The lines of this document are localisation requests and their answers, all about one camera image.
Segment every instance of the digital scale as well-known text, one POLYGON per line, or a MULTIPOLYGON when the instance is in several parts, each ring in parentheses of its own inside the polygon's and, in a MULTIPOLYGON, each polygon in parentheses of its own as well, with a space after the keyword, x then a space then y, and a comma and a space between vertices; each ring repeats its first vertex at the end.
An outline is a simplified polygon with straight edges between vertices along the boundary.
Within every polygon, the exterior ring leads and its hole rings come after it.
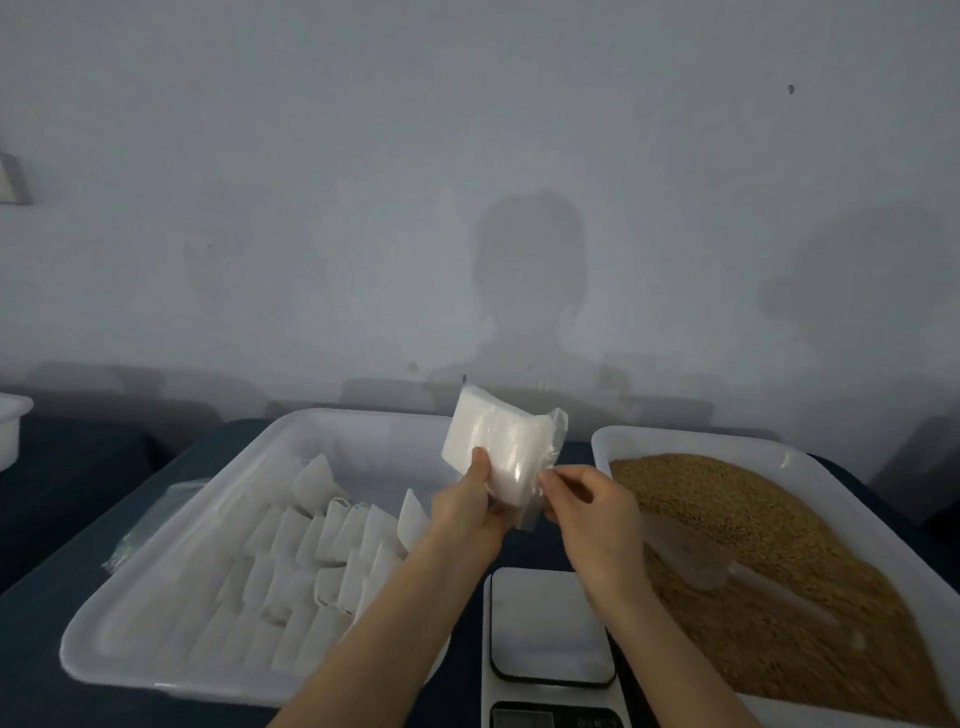
POLYGON ((484 582, 481 728, 631 728, 607 631, 572 571, 484 582))

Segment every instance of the plastic scoop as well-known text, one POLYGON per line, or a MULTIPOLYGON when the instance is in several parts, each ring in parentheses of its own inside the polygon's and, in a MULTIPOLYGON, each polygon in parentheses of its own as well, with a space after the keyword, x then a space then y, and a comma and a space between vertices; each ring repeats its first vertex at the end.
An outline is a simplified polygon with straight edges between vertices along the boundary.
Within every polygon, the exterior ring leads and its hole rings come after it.
POLYGON ((729 549, 711 538, 662 513, 644 512, 641 516, 643 540, 693 589, 708 592, 726 586, 730 579, 736 579, 744 586, 835 630, 843 636, 844 643, 855 649, 866 647, 860 632, 848 629, 826 609, 794 594, 773 579, 738 564, 729 549))

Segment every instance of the hand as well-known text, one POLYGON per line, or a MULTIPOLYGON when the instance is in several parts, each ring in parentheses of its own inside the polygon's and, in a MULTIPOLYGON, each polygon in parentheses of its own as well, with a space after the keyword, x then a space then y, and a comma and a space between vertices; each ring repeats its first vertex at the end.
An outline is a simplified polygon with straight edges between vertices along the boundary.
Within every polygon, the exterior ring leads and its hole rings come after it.
POLYGON ((485 560, 484 568, 500 552, 504 534, 514 523, 514 513, 502 503, 491 505, 487 494, 490 457, 474 448, 469 470, 456 485, 433 496, 428 537, 444 548, 465 548, 485 560))
POLYGON ((603 613, 652 592, 643 567, 640 510, 634 495, 589 465, 540 474, 546 517, 560 526, 570 564, 594 609, 603 613))

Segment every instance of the blue tablecloth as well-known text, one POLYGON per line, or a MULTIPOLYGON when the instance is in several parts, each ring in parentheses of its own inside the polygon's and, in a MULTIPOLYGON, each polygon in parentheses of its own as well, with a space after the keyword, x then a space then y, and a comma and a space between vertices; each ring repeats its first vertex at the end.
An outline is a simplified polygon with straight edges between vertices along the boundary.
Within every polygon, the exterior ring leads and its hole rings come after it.
MULTIPOLYGON (((210 477, 223 468, 268 424, 246 420, 224 425, 188 449, 140 488, 111 508, 98 521, 61 548, 27 578, 0 596, 0 706, 4 726, 90 725, 100 728, 211 728, 262 726, 274 711, 263 708, 178 700, 160 692, 83 685, 61 669, 60 636, 74 613, 103 584, 100 569, 117 540, 172 483, 210 477)), ((564 448, 564 462, 592 462, 589 445, 564 448)), ((862 497, 928 563, 943 566, 933 544, 919 531, 899 522, 895 514, 875 501, 869 491, 839 470, 856 495, 862 497)), ((536 533, 512 532, 492 569, 519 566, 569 570, 560 532, 541 522, 536 533)), ((954 588, 955 573, 944 576, 954 588)), ((424 687, 408 720, 410 726, 475 726, 480 720, 481 595, 470 600, 450 640, 443 665, 424 687)), ((624 692, 635 728, 655 725, 636 681, 616 656, 624 692)))
POLYGON ((27 415, 0 473, 0 593, 161 467, 138 425, 27 415))

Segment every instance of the grain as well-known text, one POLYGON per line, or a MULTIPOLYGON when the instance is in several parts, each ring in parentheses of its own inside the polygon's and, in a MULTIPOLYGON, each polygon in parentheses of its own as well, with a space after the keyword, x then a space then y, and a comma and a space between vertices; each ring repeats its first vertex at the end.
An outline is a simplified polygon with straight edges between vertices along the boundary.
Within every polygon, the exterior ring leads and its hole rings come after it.
POLYGON ((737 691, 934 726, 956 726, 917 625, 877 569, 855 558, 798 498, 766 478, 700 455, 611 463, 641 510, 665 513, 728 547, 737 561, 855 625, 858 652, 731 583, 696 592, 645 552, 660 599, 737 691))

